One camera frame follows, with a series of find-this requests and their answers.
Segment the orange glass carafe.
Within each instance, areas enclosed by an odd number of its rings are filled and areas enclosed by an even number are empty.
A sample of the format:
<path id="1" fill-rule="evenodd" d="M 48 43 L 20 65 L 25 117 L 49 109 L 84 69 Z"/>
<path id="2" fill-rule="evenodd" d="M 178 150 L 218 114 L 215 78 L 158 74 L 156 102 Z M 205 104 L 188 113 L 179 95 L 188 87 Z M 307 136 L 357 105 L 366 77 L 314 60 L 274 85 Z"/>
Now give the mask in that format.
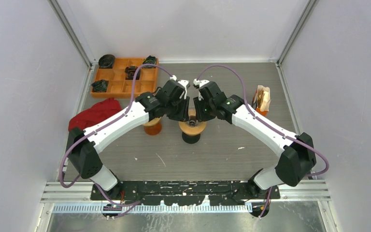
<path id="1" fill-rule="evenodd" d="M 154 118 L 153 120 L 143 124 L 144 132 L 148 135 L 157 135 L 162 130 L 161 118 Z"/>

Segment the red black carafe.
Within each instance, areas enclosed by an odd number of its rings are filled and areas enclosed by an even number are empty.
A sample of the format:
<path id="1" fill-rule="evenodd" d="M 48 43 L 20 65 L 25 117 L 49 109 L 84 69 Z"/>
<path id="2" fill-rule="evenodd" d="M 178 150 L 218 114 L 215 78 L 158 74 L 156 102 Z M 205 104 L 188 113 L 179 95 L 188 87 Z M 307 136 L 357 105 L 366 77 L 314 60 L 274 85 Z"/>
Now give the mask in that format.
<path id="1" fill-rule="evenodd" d="M 200 134 L 188 135 L 188 134 L 182 132 L 182 139 L 187 144 L 195 144 L 200 140 Z"/>

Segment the clear glass dripper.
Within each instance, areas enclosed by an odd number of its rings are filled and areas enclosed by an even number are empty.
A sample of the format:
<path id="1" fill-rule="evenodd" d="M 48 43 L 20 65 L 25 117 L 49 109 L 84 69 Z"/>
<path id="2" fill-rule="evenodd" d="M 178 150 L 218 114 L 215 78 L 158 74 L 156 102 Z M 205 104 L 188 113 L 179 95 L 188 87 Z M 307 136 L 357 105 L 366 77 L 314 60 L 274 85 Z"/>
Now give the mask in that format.
<path id="1" fill-rule="evenodd" d="M 196 119 L 195 116 L 190 116 L 189 120 L 187 121 L 187 125 L 189 127 L 196 127 L 198 125 L 198 120 Z"/>

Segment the orange coffee filter box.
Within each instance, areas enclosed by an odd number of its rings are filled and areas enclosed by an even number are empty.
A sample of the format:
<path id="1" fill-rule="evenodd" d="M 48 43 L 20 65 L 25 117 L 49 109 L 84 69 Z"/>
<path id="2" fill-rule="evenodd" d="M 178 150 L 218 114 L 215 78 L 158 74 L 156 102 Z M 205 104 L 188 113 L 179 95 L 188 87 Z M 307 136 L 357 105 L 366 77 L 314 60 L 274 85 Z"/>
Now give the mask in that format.
<path id="1" fill-rule="evenodd" d="M 269 87 L 258 85 L 251 106 L 262 116 L 266 116 L 271 103 L 271 91 Z"/>

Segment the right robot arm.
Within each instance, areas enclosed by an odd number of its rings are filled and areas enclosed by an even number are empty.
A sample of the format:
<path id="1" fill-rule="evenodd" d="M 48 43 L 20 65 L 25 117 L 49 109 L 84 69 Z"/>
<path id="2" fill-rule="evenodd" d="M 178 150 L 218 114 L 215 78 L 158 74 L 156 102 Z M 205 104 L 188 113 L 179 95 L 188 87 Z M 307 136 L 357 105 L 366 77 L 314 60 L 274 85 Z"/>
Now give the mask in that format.
<path id="1" fill-rule="evenodd" d="M 316 165 L 313 140 L 283 129 L 259 113 L 237 96 L 227 97 L 216 82 L 194 80 L 199 95 L 194 98 L 196 118 L 199 122 L 214 118 L 239 127 L 259 139 L 278 157 L 278 162 L 261 169 L 250 179 L 250 195 L 262 198 L 268 188 L 286 184 L 295 187 Z"/>

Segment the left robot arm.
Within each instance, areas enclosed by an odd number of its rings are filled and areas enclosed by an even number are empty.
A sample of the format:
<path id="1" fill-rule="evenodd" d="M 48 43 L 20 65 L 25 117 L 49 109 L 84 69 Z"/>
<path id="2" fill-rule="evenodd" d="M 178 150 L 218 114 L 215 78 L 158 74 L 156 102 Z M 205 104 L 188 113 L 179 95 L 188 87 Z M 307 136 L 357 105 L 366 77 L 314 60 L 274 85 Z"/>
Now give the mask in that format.
<path id="1" fill-rule="evenodd" d="M 190 98 L 187 80 L 170 78 L 156 93 L 140 94 L 128 107 L 103 122 L 70 132 L 73 143 L 66 151 L 67 158 L 83 179 L 90 179 L 109 199 L 117 199 L 122 192 L 118 178 L 102 163 L 99 154 L 114 140 L 137 126 L 155 118 L 167 116 L 172 120 L 188 118 Z"/>

